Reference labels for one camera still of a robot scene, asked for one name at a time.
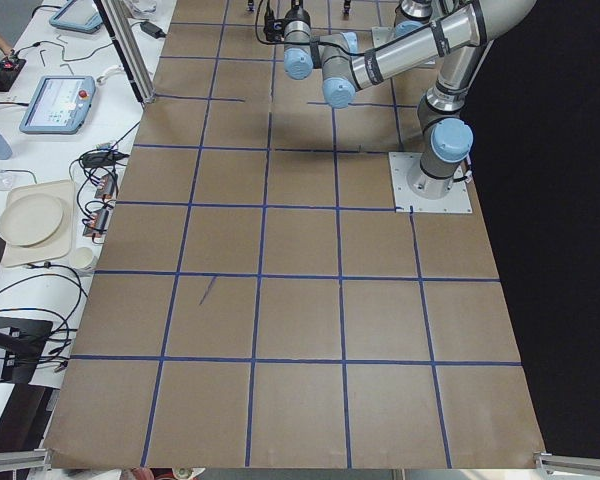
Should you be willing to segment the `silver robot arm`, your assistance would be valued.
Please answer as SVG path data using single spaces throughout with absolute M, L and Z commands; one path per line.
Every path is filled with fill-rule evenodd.
M 429 1 L 402 1 L 388 40 L 359 52 L 350 32 L 315 36 L 310 14 L 294 1 L 286 15 L 265 14 L 265 36 L 284 46 L 284 68 L 295 80 L 322 73 L 326 103 L 349 106 L 357 92 L 434 59 L 441 59 L 437 80 L 418 109 L 425 149 L 406 175 L 416 195 L 446 196 L 459 164 L 472 148 L 473 133 L 459 115 L 473 79 L 491 43 L 517 26 L 533 9 L 532 1 L 461 1 L 435 17 Z

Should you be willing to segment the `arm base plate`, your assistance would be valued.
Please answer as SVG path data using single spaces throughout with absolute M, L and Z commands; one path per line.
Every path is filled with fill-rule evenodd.
M 462 165 L 448 179 L 433 179 L 421 170 L 420 152 L 390 152 L 390 174 L 397 212 L 471 214 Z

